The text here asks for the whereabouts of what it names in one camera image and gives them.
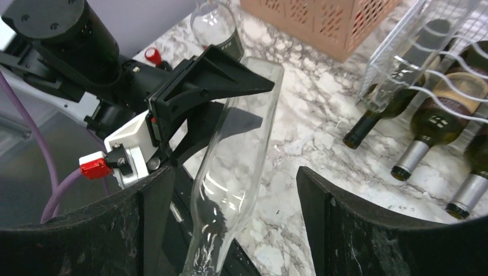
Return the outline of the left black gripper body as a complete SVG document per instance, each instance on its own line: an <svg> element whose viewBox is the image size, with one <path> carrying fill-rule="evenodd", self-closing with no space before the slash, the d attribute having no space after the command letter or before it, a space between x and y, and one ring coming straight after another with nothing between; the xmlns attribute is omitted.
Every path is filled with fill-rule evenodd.
<svg viewBox="0 0 488 276"><path fill-rule="evenodd" d="M169 146L170 139L183 122L193 113L195 104L186 95L185 78L191 74L197 57L182 60L175 68L149 67L150 88L147 89L148 126L150 143L164 161L180 167L192 156L191 144L184 138L176 149Z"/></svg>

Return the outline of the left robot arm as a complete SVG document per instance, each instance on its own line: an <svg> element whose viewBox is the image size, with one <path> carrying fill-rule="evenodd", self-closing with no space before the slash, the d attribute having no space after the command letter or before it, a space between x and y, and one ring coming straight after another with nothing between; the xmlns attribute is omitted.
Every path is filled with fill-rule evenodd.
<svg viewBox="0 0 488 276"><path fill-rule="evenodd" d="M175 275L186 238L164 238L174 184L189 183L179 165L209 144L221 99L275 84L215 46L175 68L127 58L87 1L14 1L1 18L20 38L1 53L9 71L56 97L97 97L85 121L107 153L80 172L123 187L53 218L63 182L41 223L1 228L1 274Z"/></svg>

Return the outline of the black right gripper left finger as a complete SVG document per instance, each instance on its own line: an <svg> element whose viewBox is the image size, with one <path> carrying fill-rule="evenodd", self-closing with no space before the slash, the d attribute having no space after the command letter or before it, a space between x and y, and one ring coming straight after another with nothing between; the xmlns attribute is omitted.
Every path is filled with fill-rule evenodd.
<svg viewBox="0 0 488 276"><path fill-rule="evenodd" d="M45 224L1 229L2 275L173 275L162 245L175 172Z"/></svg>

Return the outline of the green Primitivo wine bottle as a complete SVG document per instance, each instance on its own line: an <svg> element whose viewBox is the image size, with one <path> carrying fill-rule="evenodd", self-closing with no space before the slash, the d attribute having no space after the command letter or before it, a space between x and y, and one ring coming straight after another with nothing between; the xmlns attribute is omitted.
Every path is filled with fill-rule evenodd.
<svg viewBox="0 0 488 276"><path fill-rule="evenodd" d="M464 152L470 172L445 207L452 217L469 217L482 196L487 192L487 125L484 124Z"/></svg>

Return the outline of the green wine bottle silver neck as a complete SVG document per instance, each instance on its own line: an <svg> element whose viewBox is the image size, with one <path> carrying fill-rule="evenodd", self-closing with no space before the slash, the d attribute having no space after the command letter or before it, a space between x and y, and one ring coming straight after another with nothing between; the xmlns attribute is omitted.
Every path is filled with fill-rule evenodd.
<svg viewBox="0 0 488 276"><path fill-rule="evenodd" d="M460 58L477 74L467 71L457 61L446 70L445 77L451 84L440 79L432 88L441 105L428 97L411 118L414 140L391 169L395 179L408 180L432 147L455 141L465 129L468 119L455 116L441 106L464 116L473 116L481 105L476 99L487 98L487 79L483 78L487 76L487 58L478 53L473 44L461 52Z"/></svg>

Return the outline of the clear bottle silver cap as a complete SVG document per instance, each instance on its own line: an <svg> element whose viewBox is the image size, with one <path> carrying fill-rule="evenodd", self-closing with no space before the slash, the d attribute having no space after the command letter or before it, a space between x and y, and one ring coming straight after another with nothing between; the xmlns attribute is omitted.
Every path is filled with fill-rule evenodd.
<svg viewBox="0 0 488 276"><path fill-rule="evenodd" d="M229 6L221 1L196 1L190 28L203 49L214 45L236 60L245 54L237 23Z"/></svg>

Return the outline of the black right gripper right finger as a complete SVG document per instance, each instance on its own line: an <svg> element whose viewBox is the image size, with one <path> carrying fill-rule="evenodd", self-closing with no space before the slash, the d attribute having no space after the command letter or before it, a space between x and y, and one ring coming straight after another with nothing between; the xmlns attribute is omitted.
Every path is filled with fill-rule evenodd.
<svg viewBox="0 0 488 276"><path fill-rule="evenodd" d="M442 224L376 205L301 166L297 188L317 275L486 275L487 218Z"/></svg>

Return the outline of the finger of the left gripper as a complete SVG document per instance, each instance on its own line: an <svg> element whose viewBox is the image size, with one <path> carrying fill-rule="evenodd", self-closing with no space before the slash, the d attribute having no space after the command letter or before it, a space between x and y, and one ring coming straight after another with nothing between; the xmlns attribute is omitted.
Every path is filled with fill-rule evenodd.
<svg viewBox="0 0 488 276"><path fill-rule="evenodd" d="M185 78L185 94L196 106L213 99L268 92L275 86L214 45L197 57L190 71Z"/></svg>
<svg viewBox="0 0 488 276"><path fill-rule="evenodd" d="M229 104L208 102L196 107L187 119L187 133L170 155L174 167L182 166L190 157L209 146L214 134L219 139L260 128L259 115Z"/></svg>

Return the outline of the small clear glass bottle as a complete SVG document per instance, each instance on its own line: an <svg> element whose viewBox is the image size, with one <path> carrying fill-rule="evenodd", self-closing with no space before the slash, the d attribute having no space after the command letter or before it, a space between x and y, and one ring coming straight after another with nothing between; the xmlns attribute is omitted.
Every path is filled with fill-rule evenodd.
<svg viewBox="0 0 488 276"><path fill-rule="evenodd" d="M256 57L243 64L274 86L224 104L193 185L193 234L182 275L219 275L256 205L284 67Z"/></svg>

